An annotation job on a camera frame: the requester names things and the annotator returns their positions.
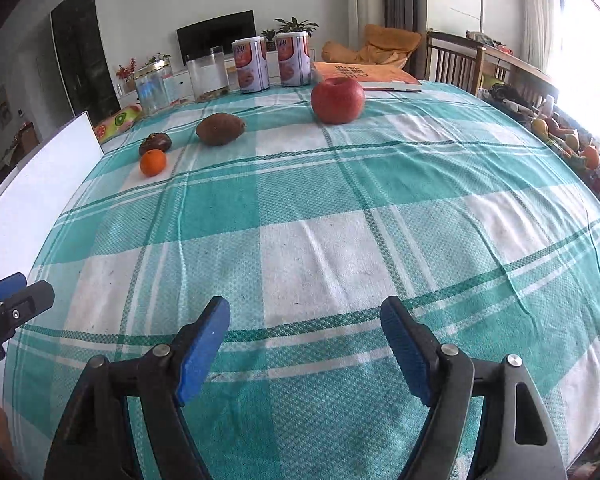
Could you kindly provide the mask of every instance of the checkered tablecloth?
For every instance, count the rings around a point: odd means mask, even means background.
[[[144,120],[107,153],[49,235],[30,282],[54,307],[10,341],[4,402],[18,459],[42,477],[88,358],[168,342],[213,295],[230,330],[184,414],[216,479],[395,479],[426,416],[379,323],[397,294],[476,358],[520,354],[565,463],[600,421],[600,204],[532,134],[478,99],[424,83],[368,92],[325,126],[311,88],[272,88]],[[200,120],[246,132],[202,145]],[[138,145],[173,139],[145,178]],[[466,474],[472,400],[456,475]],[[158,478],[130,401],[145,478]]]

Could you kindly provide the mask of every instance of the television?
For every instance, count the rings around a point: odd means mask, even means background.
[[[189,59],[208,56],[211,48],[215,46],[222,45],[224,53],[231,54],[232,42],[255,36],[256,25],[253,21],[253,11],[245,10],[187,25],[176,32],[182,63],[186,65]]]

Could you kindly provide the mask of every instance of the orange chair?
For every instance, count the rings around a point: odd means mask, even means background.
[[[417,32],[369,23],[365,27],[365,46],[359,51],[327,41],[322,48],[322,60],[327,63],[390,64],[402,68],[421,40],[422,36]]]

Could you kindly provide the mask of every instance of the red and white can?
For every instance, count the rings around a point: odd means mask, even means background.
[[[311,82],[308,37],[309,34],[306,31],[276,34],[276,50],[278,51],[282,86],[303,86]]]
[[[235,69],[238,73],[240,92],[250,94],[269,88],[267,47],[262,36],[236,40],[234,48]]]

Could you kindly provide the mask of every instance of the silver bolt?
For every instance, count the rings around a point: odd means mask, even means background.
[[[522,366],[522,357],[515,354],[509,354],[507,356],[507,363],[518,368],[519,366]]]
[[[169,345],[156,345],[153,352],[156,357],[164,357],[165,355],[169,355],[171,347]]]
[[[444,355],[448,355],[449,357],[453,357],[454,355],[458,355],[459,349],[453,343],[444,343],[440,349]]]
[[[100,368],[104,364],[104,355],[94,355],[87,364],[91,368]]]

